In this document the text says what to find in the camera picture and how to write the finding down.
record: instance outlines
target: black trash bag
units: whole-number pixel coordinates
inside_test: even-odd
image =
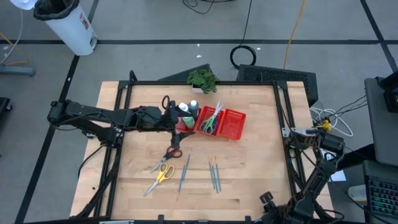
[[[79,0],[38,0],[33,16],[41,21],[63,19],[76,9]]]

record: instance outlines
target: scissors in basket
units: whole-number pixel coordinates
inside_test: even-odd
[[[200,131],[203,131],[207,134],[213,134],[217,129],[217,115],[221,111],[224,105],[220,105],[220,101],[217,103],[216,110],[213,115],[211,115],[207,120],[203,121],[200,125]]]
[[[160,173],[156,177],[155,182],[152,184],[152,186],[144,193],[144,197],[149,194],[158,184],[160,184],[163,180],[169,179],[173,173],[174,173],[175,167],[173,165],[167,165],[166,163],[162,163],[160,165]]]
[[[164,154],[163,158],[156,163],[156,165],[154,166],[154,168],[150,171],[153,172],[155,171],[157,168],[159,168],[159,166],[164,163],[167,159],[171,159],[171,158],[179,158],[182,156],[182,151],[177,149],[173,149],[171,146],[167,148],[166,150],[166,154]]]

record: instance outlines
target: small bottle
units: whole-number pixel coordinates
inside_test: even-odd
[[[191,102],[188,105],[189,112],[192,114],[192,118],[197,121],[198,120],[198,110],[199,110],[199,105],[196,100],[191,100]]]
[[[189,113],[188,105],[185,103],[180,103],[178,106],[181,110]],[[186,125],[187,128],[192,129],[195,127],[195,120],[192,117],[182,117],[182,121]]]

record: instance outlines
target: sticker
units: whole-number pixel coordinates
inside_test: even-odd
[[[86,28],[86,30],[88,29],[88,22],[86,20],[86,17],[83,15],[83,13],[80,13],[80,21],[83,24],[83,26]]]

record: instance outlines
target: red plastic basket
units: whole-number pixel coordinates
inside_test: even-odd
[[[239,140],[242,136],[244,121],[246,120],[246,114],[225,109],[225,115],[221,120],[221,126],[218,130],[221,136],[229,139]]]
[[[215,131],[214,134],[207,134],[203,131],[200,131],[200,125],[202,124],[203,121],[207,120],[210,118],[210,116],[212,116],[215,112],[214,108],[211,108],[209,106],[204,106],[203,107],[203,111],[200,114],[197,123],[195,124],[195,132],[199,132],[201,134],[206,134],[207,136],[211,136],[211,137],[216,137],[218,135],[218,130],[221,124],[221,120],[223,119],[223,115],[224,115],[224,111],[220,111],[217,114],[217,118],[216,118],[216,125],[217,125],[217,130]]]
[[[200,117],[200,112],[201,112],[201,108],[199,108],[199,110],[198,110],[198,120],[199,120],[199,117]],[[192,129],[189,129],[189,128],[187,128],[187,126],[185,125],[185,123],[182,121],[181,118],[178,118],[178,120],[179,120],[179,122],[175,125],[175,128],[177,128],[181,132],[193,132],[193,131],[195,131],[195,127],[193,127]]]

